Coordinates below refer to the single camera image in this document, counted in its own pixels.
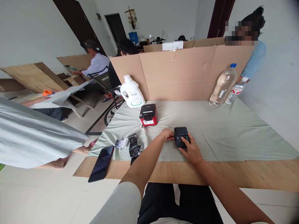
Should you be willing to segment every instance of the doorway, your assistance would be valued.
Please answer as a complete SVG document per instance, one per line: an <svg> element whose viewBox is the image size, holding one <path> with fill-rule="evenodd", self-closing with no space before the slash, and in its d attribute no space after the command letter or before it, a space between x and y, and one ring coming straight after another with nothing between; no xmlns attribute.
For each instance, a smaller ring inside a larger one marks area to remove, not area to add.
<svg viewBox="0 0 299 224"><path fill-rule="evenodd" d="M118 44L120 40L127 38L119 13L105 15L105 18L116 44Z"/></svg>
<svg viewBox="0 0 299 224"><path fill-rule="evenodd" d="M80 44L83 44L86 40L93 40L98 44L100 53L106 56L106 53L95 35L80 3L75 0L53 0L53 2L72 29Z"/></svg>
<svg viewBox="0 0 299 224"><path fill-rule="evenodd" d="M235 0L216 0L207 38L223 37Z"/></svg>

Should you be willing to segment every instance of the black pants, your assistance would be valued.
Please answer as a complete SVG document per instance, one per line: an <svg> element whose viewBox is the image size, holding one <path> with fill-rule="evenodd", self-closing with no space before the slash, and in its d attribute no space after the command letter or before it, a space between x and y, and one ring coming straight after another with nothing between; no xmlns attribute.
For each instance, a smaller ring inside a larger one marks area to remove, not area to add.
<svg viewBox="0 0 299 224"><path fill-rule="evenodd" d="M179 184L180 205L175 203L173 184L148 183L137 224L172 217L193 224L221 223L222 219L208 186Z"/></svg>
<svg viewBox="0 0 299 224"><path fill-rule="evenodd" d="M38 112L41 112L45 115L48 115L49 117L55 118L57 120L62 120L62 110L63 107L57 107L57 108L42 108L42 109L34 109Z"/></svg>

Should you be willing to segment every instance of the hand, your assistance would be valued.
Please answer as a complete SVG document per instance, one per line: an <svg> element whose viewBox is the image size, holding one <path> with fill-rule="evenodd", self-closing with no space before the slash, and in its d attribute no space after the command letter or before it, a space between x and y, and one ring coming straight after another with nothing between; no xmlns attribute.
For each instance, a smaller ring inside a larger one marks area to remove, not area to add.
<svg viewBox="0 0 299 224"><path fill-rule="evenodd" d="M165 141L174 139L174 133L169 128L163 129L159 135L162 136L165 139Z"/></svg>
<svg viewBox="0 0 299 224"><path fill-rule="evenodd" d="M199 147L196 144L193 136L190 133L188 133L188 136L189 136L191 143L189 143L188 140L186 140L182 137L182 141L187 146L187 149L188 149L187 152L183 148L179 148L179 149L190 163L192 163L193 165L198 165L204 159L202 158L202 154L200 153Z"/></svg>
<svg viewBox="0 0 299 224"><path fill-rule="evenodd" d="M39 103L41 101L48 100L48 99L50 99L50 97L48 97L48 96L41 96L41 97L38 97L35 100L33 100L33 102L34 103Z"/></svg>

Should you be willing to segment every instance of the wooden table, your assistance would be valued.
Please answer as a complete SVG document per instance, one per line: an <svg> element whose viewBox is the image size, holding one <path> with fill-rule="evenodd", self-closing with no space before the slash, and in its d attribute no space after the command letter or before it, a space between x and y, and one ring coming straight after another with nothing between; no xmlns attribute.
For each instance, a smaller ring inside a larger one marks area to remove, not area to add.
<svg viewBox="0 0 299 224"><path fill-rule="evenodd" d="M90 176L97 157L86 157L74 176ZM299 159L275 161L210 162L220 173L240 188L299 192ZM130 161L111 160L107 179L120 180ZM207 185L189 162L157 162L150 182Z"/></svg>

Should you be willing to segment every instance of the smartphone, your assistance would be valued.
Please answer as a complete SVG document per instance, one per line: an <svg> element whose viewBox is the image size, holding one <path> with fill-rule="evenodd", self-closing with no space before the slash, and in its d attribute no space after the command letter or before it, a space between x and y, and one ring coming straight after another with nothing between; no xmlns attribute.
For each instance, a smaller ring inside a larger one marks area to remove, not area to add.
<svg viewBox="0 0 299 224"><path fill-rule="evenodd" d="M89 183L105 178L113 151L113 146L101 150L96 164L93 167L93 171L88 179Z"/></svg>
<svg viewBox="0 0 299 224"><path fill-rule="evenodd" d="M188 131L186 127L175 127L174 128L174 140L175 140L175 146L178 148L183 148L185 151L187 151L187 146L186 144L182 141L181 138L186 139L189 143L190 139L188 136Z"/></svg>

